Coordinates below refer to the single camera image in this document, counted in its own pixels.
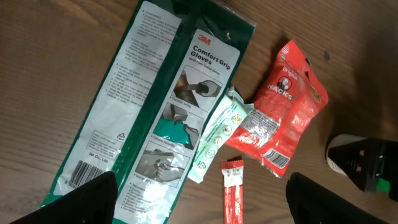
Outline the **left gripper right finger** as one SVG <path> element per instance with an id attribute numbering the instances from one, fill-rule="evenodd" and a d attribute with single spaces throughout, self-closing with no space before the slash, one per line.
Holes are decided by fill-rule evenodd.
<path id="1" fill-rule="evenodd" d="M 295 224 L 387 224 L 299 172 L 290 176 L 285 194 Z"/>

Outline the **green lid jar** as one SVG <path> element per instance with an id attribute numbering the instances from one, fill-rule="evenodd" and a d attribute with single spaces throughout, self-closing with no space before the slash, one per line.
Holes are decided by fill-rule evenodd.
<path id="1" fill-rule="evenodd" d="M 346 146 L 364 140 L 364 137 L 360 136 L 354 136 L 350 134 L 340 134 L 334 137 L 329 144 L 326 147 L 325 151 L 325 159 L 328 164 L 328 166 L 335 172 L 344 175 L 347 177 L 346 172 L 335 162 L 330 158 L 330 151 L 339 151 L 342 149 L 343 151 L 346 149 Z"/>

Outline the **light green wipes pack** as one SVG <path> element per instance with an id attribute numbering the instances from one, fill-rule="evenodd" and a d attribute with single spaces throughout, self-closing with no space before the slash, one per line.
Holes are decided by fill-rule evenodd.
<path id="1" fill-rule="evenodd" d="M 253 104 L 245 104 L 235 86 L 229 87 L 211 115 L 201 136 L 197 153 L 188 178 L 201 183 L 219 148 L 233 135 L 246 116 L 254 110 Z"/>

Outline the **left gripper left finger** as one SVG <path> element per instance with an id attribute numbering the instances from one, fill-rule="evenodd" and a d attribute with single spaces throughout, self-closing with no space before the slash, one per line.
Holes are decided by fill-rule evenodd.
<path id="1" fill-rule="evenodd" d="M 118 186 L 108 171 L 11 224 L 112 224 Z"/>

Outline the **red stick sachet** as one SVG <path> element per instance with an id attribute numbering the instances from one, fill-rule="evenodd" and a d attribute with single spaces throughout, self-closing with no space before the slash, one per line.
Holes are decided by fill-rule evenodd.
<path id="1" fill-rule="evenodd" d="M 221 163 L 224 224 L 243 224 L 243 170 L 242 159 Z"/>

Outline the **red snack bag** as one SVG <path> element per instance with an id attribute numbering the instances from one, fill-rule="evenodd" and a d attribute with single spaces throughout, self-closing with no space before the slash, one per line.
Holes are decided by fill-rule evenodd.
<path id="1" fill-rule="evenodd" d="M 328 93 L 298 45 L 289 41 L 257 91 L 250 112 L 227 145 L 259 160 L 282 177 L 301 135 L 328 103 Z"/>

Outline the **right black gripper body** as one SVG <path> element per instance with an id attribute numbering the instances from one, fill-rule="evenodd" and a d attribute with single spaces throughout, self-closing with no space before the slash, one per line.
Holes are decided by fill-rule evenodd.
<path id="1" fill-rule="evenodd" d="M 397 142 L 365 138 L 346 146 L 343 151 L 330 151 L 330 158 L 363 192 L 385 191 L 397 200 Z"/>

